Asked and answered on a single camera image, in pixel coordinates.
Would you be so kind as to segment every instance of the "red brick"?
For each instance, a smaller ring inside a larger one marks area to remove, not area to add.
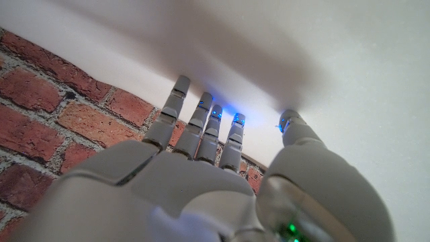
[[[29,211],[44,195],[53,178],[26,165],[12,165],[0,174],[0,199]]]
[[[70,144],[64,152],[64,161],[62,162],[60,170],[61,173],[66,173],[68,170],[96,153],[96,151],[84,145],[77,143]]]
[[[248,170],[248,183],[251,185],[255,194],[258,194],[261,181],[263,180],[263,174],[255,169],[255,167],[250,167]]]
[[[22,59],[44,69],[47,74],[91,99],[100,101],[111,87],[108,84],[94,80],[70,62],[11,32],[6,32],[3,35],[1,43],[11,51],[19,54]]]
[[[141,134],[133,132],[115,119],[75,102],[64,109],[58,123],[103,147],[110,147],[128,139],[142,139]]]
[[[153,118],[153,122],[155,121],[155,119],[160,115],[161,111],[158,111],[154,118]],[[181,136],[183,130],[185,129],[185,123],[178,120],[176,121],[176,126],[173,129],[173,133],[172,133],[172,137],[170,138],[169,144],[175,146],[177,141],[179,140],[179,137]]]
[[[16,228],[21,225],[23,220],[24,217],[17,217],[7,222],[6,226],[0,232],[0,242],[6,242],[11,236],[11,234],[16,230]]]
[[[61,101],[55,86],[22,68],[0,78],[0,94],[25,108],[47,112],[54,111]]]
[[[137,126],[142,126],[143,122],[154,109],[154,106],[122,89],[115,91],[109,101],[108,107]]]
[[[46,162],[64,136],[57,131],[0,104],[0,145]]]
[[[241,161],[241,167],[239,168],[239,175],[241,175],[242,177],[246,177],[247,176],[247,164],[243,161]]]

